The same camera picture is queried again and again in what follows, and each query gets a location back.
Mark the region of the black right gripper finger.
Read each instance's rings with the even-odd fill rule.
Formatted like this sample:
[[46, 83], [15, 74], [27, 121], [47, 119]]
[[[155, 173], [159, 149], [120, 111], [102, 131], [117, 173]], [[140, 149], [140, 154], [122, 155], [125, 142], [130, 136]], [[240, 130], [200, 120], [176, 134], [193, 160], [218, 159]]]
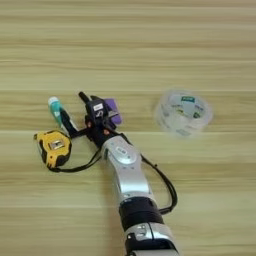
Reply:
[[68, 133], [70, 138], [75, 138], [78, 135], [78, 130], [73, 121], [71, 120], [69, 114], [65, 109], [60, 109], [60, 118], [63, 129]]
[[115, 126], [120, 124], [120, 115], [117, 111], [110, 110], [107, 114], [106, 123], [110, 126]]

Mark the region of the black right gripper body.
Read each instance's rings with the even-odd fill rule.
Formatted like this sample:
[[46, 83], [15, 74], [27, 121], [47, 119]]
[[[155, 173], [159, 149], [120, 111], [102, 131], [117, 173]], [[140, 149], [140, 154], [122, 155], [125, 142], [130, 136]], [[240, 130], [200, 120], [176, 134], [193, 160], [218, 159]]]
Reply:
[[89, 116], [85, 116], [85, 128], [79, 131], [75, 131], [70, 135], [72, 139], [86, 136], [91, 142], [93, 142], [97, 148], [101, 148], [103, 144], [116, 136], [122, 136], [126, 138], [123, 133], [116, 131], [116, 124], [111, 118], [99, 118], [96, 121]]

